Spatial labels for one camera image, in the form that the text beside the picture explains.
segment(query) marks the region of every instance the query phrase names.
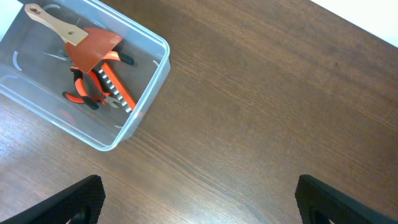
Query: orange spatula blade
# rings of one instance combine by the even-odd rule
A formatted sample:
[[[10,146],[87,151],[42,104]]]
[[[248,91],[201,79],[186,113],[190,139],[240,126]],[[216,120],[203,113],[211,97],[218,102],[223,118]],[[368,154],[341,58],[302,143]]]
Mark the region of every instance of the orange spatula blade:
[[[77,46],[66,43],[65,48],[71,61],[84,73],[88,73],[104,56],[117,46],[122,37],[107,30],[85,28],[88,36]]]

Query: orange pliers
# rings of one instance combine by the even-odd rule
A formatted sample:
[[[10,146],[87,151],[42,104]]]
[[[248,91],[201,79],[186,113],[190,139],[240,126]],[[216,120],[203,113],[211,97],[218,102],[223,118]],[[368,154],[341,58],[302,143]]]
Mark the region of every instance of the orange pliers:
[[[77,67],[71,67],[70,71],[72,73],[73,81],[75,83],[77,92],[79,93],[80,97],[73,96],[70,93],[64,91],[62,93],[62,96],[64,98],[66,98],[67,100],[74,102],[74,103],[86,104],[93,110],[97,110],[99,108],[99,106],[97,105],[97,102],[101,102],[103,105],[109,104],[112,107],[119,108],[117,103],[120,103],[120,101],[118,99],[110,97],[111,94],[105,92],[102,89],[101,83],[98,80],[98,77],[96,76],[94,71],[90,71],[88,73],[88,75],[94,81],[94,84],[101,92],[100,97],[94,97],[94,98],[91,98],[86,91],[85,84],[83,81],[83,72]]]

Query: tabletop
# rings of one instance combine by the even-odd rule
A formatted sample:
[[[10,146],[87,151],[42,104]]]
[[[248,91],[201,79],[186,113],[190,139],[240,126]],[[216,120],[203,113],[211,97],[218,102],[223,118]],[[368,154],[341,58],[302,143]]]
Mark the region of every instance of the tabletop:
[[[134,135],[99,152],[0,96],[0,220],[91,174],[99,223],[301,223],[310,174],[398,220],[398,50],[309,0],[104,0],[170,44]]]

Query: clear plastic container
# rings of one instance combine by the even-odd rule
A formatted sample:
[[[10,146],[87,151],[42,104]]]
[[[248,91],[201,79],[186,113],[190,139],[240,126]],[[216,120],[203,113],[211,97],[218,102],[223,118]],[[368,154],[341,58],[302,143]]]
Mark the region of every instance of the clear plastic container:
[[[131,113],[110,105],[93,111],[62,97],[63,91],[77,96],[71,61],[57,57],[64,54],[65,43],[28,17],[28,3],[80,28],[100,27],[124,38],[117,48],[135,64],[108,63],[137,101]],[[170,71],[170,48],[163,38],[97,0],[7,0],[0,1],[0,7],[7,9],[0,14],[2,94],[100,151],[132,136]],[[85,77],[85,83],[90,96],[99,96],[90,78]]]

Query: wooden surface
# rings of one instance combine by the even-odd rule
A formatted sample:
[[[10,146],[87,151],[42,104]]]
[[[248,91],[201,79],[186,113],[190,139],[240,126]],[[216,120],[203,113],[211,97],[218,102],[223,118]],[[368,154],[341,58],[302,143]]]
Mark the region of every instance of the wooden surface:
[[[104,0],[172,69],[98,152],[0,96],[0,220],[90,175],[100,223],[300,223],[311,174],[398,219],[398,50],[310,1]]]

